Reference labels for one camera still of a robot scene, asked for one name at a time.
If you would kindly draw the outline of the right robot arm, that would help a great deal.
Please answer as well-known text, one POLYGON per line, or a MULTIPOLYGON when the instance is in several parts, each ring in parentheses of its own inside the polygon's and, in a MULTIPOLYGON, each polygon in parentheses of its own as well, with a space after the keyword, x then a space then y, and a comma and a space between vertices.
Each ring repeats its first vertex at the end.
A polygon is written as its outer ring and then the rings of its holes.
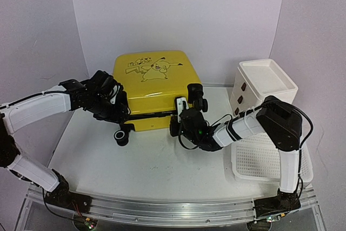
POLYGON ((195 148, 214 152, 237 141, 265 133, 280 156, 277 194, 254 201, 258 219, 299 209, 301 189, 302 116, 291 104, 268 96, 256 108, 239 113, 226 123, 209 125, 199 109, 189 108, 184 98, 176 99, 177 114, 170 120, 170 135, 188 139, 195 148))

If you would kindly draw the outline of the yellow cartoon print suitcase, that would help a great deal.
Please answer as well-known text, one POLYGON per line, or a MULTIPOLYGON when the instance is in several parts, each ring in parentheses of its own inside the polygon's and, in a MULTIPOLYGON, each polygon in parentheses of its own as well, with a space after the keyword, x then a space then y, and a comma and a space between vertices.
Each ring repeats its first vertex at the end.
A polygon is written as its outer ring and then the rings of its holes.
POLYGON ((113 77, 123 86, 116 95, 125 97, 129 116, 114 139, 119 146, 129 142, 130 131, 169 128, 179 133, 180 111, 176 100, 182 98, 186 108, 206 112, 208 102, 203 86, 189 58, 183 51, 153 51, 120 55, 115 60, 113 77))

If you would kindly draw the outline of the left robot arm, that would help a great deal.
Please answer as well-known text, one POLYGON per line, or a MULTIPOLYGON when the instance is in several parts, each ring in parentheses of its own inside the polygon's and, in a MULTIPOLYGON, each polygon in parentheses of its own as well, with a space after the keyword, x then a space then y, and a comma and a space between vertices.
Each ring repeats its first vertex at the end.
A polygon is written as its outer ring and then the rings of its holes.
POLYGON ((92 113, 96 120, 116 124, 124 123, 130 115, 123 85, 101 70, 89 79, 66 80, 48 90, 2 104, 1 167, 43 189, 45 203, 88 213, 92 198, 73 192, 61 173, 31 158, 14 139, 22 128, 78 109, 92 113))

